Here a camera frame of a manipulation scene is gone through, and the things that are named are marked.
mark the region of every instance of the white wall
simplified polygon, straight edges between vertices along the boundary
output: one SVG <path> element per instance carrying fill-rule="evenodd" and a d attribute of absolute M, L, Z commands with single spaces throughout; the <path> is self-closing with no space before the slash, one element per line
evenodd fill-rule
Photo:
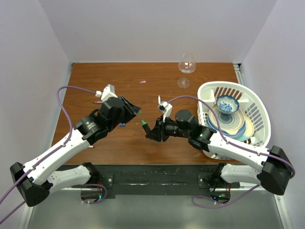
<path fill-rule="evenodd" d="M 241 62 L 276 0 L 40 0 L 72 62 Z"/>
<path fill-rule="evenodd" d="M 271 143 L 296 168 L 284 195 L 295 229 L 304 228 L 305 1 L 278 0 L 241 65 L 244 82 L 264 102 Z"/>
<path fill-rule="evenodd" d="M 0 1 L 0 195 L 12 185 L 9 167 L 50 146 L 59 115 L 55 92 L 70 63 L 38 0 Z M 22 201 L 18 191 L 0 206 L 1 219 Z M 22 209 L 0 228 L 17 228 Z"/>

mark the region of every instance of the white plastic basket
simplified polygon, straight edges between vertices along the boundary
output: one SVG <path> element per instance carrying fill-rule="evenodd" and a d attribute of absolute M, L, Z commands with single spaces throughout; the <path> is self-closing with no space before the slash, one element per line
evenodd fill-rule
<path fill-rule="evenodd" d="M 208 103 L 210 106 L 215 104 L 216 99 L 221 95 L 230 95 L 239 102 L 239 109 L 252 121 L 254 125 L 254 135 L 246 144 L 265 147 L 270 140 L 271 126 L 268 113 L 260 98 L 249 88 L 226 81 L 214 81 L 201 85 L 198 89 L 198 98 Z M 198 102 L 198 120 L 201 125 L 207 126 L 207 116 L 209 108 Z M 204 153 L 213 159 L 228 160 L 227 156 Z"/>

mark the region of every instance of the wooden table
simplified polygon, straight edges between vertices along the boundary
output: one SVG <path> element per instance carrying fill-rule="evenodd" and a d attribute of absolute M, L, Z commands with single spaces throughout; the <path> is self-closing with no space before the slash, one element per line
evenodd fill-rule
<path fill-rule="evenodd" d="M 177 80 L 187 77 L 190 86 L 186 89 L 177 85 Z M 131 120 L 125 127 L 117 127 L 108 136 L 94 144 L 95 148 L 83 150 L 67 164 L 215 164 L 220 160 L 208 158 L 202 151 L 194 149 L 187 139 L 170 137 L 166 142 L 155 142 L 145 138 L 141 119 L 151 128 L 162 113 L 157 109 L 158 95 L 168 101 L 179 95 L 197 96 L 203 83 L 210 81 L 237 82 L 231 63 L 197 63 L 195 72 L 184 74 L 178 63 L 76 63 L 69 85 L 103 90 L 107 84 L 115 86 L 116 94 L 123 95 L 136 106 L 142 114 Z M 73 124 L 92 110 L 99 108 L 93 104 L 96 97 L 83 91 L 68 89 L 64 106 Z M 185 98 L 172 103 L 172 119 L 177 111 L 188 109 L 197 116 L 197 101 Z M 67 134 L 68 122 L 61 112 L 53 143 Z"/>

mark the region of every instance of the purple cable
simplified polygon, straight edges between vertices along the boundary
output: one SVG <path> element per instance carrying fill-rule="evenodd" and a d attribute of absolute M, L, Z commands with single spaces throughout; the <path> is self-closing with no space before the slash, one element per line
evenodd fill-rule
<path fill-rule="evenodd" d="M 195 204 L 197 207 L 200 207 L 200 208 L 207 208 L 207 209 L 217 209 L 217 208 L 224 208 L 224 207 L 227 207 L 233 203 L 235 203 L 236 201 L 240 200 L 241 198 L 243 198 L 245 195 L 249 194 L 251 191 L 253 191 L 254 189 L 256 189 L 257 187 L 260 187 L 260 185 L 255 185 L 253 186 L 252 188 L 250 188 L 248 191 L 246 191 L 245 193 L 243 193 L 242 195 L 240 195 L 239 197 L 237 197 L 236 199 L 232 200 L 231 202 L 227 203 L 227 204 L 222 204 L 216 200 L 213 200 L 212 198 L 209 198 L 209 197 L 205 197 L 205 196 L 195 196 L 192 198 L 192 203 Z M 216 202 L 217 204 L 221 204 L 221 206 L 216 206 L 216 207 L 213 207 L 213 206 L 205 206 L 205 205 L 201 205 L 201 204 L 197 204 L 195 202 L 194 199 L 196 198 L 204 198 L 204 199 L 208 199 L 210 201 L 213 201 L 213 202 Z"/>
<path fill-rule="evenodd" d="M 258 154 L 258 155 L 263 155 L 263 156 L 268 156 L 268 157 L 271 157 L 271 158 L 273 158 L 273 159 L 279 160 L 280 162 L 283 162 L 284 164 L 286 164 L 287 166 L 289 166 L 289 167 L 291 168 L 292 173 L 291 173 L 290 179 L 293 178 L 293 177 L 295 176 L 295 168 L 294 168 L 293 165 L 292 165 L 291 163 L 289 163 L 288 161 L 283 160 L 283 159 L 281 159 L 281 158 L 279 158 L 279 157 L 277 157 L 277 156 L 271 155 L 271 154 L 259 153 L 259 152 L 255 151 L 255 150 L 248 149 L 248 148 L 246 148 L 246 147 L 240 146 L 240 145 L 235 144 L 235 143 L 233 143 L 233 142 L 228 142 L 227 139 L 225 138 L 225 136 L 223 135 L 223 131 L 222 131 L 221 128 L 220 128 L 219 120 L 218 120 L 218 117 L 217 117 L 215 111 L 214 111 L 206 102 L 202 101 L 201 99 L 198 99 L 198 98 L 196 98 L 195 96 L 191 96 L 191 95 L 181 95 L 181 96 L 178 96 L 178 97 L 176 97 L 176 98 L 171 99 L 170 101 L 168 101 L 168 103 L 170 104 L 171 102 L 173 102 L 173 101 L 175 101 L 175 100 L 177 100 L 177 99 L 180 99 L 180 98 L 192 98 L 192 99 L 198 100 L 199 102 L 201 102 L 201 103 L 203 103 L 205 106 L 207 106 L 207 107 L 211 110 L 211 112 L 213 113 L 213 115 L 214 115 L 214 117 L 215 117 L 215 119 L 216 119 L 216 122 L 217 122 L 217 126 L 218 126 L 218 130 L 219 130 L 220 136 L 223 138 L 223 140 L 224 140 L 225 142 L 227 142 L 227 143 L 229 143 L 229 144 L 231 144 L 231 145 L 233 145 L 233 146 L 235 146 L 235 147 L 237 147 L 237 148 L 246 150 L 246 151 L 248 151 L 248 152 L 250 152 L 250 153 L 254 153 L 254 154 Z"/>
<path fill-rule="evenodd" d="M 101 187 L 102 189 L 104 189 L 105 190 L 105 195 L 104 195 L 104 197 L 102 198 L 102 199 L 99 199 L 99 200 L 97 200 L 96 202 L 89 202 L 89 204 L 98 204 L 98 203 L 101 203 L 105 198 L 106 198 L 106 196 L 107 196 L 107 189 L 106 189 L 106 187 L 104 186 L 104 185 L 98 185 L 98 184 L 84 184 L 84 185 L 82 185 L 82 186 L 96 186 L 96 187 Z"/>
<path fill-rule="evenodd" d="M 92 94 L 95 94 L 94 91 L 90 91 L 81 87 L 75 87 L 75 86 L 63 86 L 60 87 L 56 93 L 56 99 L 57 102 L 59 104 L 59 106 L 61 107 L 62 111 L 64 112 L 64 114 L 66 115 L 68 122 L 69 122 L 69 135 L 67 137 L 67 139 L 63 142 L 63 145 L 65 145 L 71 138 L 72 136 L 72 121 L 66 111 L 66 109 L 63 107 L 63 105 L 61 104 L 61 100 L 59 98 L 59 93 L 62 89 L 64 88 L 74 88 L 74 89 L 79 89 L 85 92 L 89 92 Z M 39 161 L 36 162 L 36 164 L 33 165 L 33 168 L 37 167 L 42 161 L 44 161 L 46 158 L 48 158 L 49 156 L 51 156 L 52 154 L 54 154 L 57 150 L 59 150 L 60 148 L 62 148 L 62 145 L 58 146 L 57 148 L 55 148 L 54 150 L 52 150 L 51 152 L 49 152 L 47 155 L 45 155 L 43 158 L 41 158 Z M 31 172 L 32 170 L 28 170 L 27 172 L 25 172 L 10 188 L 9 190 L 7 190 L 4 195 L 1 197 L 0 199 L 0 204 L 4 201 L 4 199 L 8 196 L 8 194 Z M 5 218 L 4 220 L 1 220 L 1 223 L 4 222 L 11 214 L 13 214 L 18 208 L 21 207 L 22 204 L 18 205 L 13 211 L 11 211 Z"/>

